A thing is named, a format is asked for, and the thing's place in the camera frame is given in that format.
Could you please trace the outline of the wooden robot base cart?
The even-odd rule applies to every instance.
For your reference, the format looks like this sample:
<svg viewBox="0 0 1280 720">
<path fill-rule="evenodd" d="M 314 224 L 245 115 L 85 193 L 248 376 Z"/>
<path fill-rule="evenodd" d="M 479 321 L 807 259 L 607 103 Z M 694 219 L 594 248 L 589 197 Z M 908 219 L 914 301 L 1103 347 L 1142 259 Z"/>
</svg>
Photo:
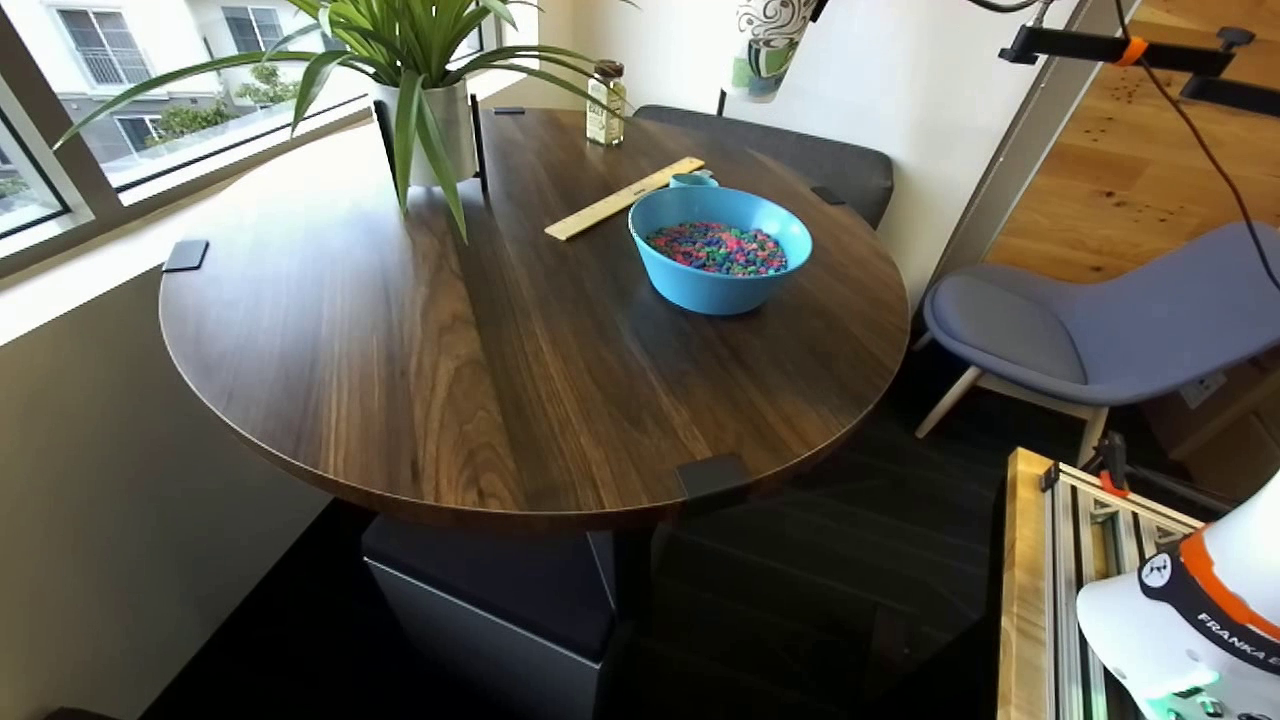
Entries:
<svg viewBox="0 0 1280 720">
<path fill-rule="evenodd" d="M 1016 447 L 1005 463 L 997 720 L 1143 720 L 1076 624 L 1076 593 L 1195 530 L 1169 504 Z"/>
</svg>

